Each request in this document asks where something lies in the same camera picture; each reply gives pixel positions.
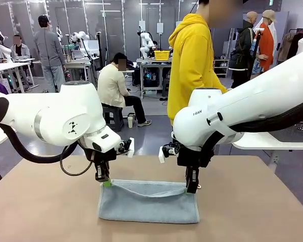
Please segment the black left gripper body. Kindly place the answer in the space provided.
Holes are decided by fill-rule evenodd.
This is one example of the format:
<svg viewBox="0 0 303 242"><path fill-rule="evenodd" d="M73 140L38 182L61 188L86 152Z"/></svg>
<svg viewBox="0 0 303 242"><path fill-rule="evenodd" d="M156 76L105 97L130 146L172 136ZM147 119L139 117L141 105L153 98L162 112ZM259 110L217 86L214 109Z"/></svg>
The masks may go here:
<svg viewBox="0 0 303 242"><path fill-rule="evenodd" d="M110 168L109 162L117 158L115 149L111 149L106 153L101 153L93 149L84 149L84 153L88 161L92 161L96 165L105 164L107 168Z"/></svg>

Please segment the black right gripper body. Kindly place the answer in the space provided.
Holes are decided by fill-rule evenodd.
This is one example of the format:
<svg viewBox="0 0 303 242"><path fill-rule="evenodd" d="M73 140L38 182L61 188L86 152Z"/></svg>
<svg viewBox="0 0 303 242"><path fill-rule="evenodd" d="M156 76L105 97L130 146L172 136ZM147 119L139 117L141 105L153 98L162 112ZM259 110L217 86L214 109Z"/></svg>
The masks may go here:
<svg viewBox="0 0 303 242"><path fill-rule="evenodd" d="M182 144L176 145L178 151L177 165L178 166L193 166L206 168L212 157L215 155L214 146L204 146L200 151L191 150Z"/></svg>

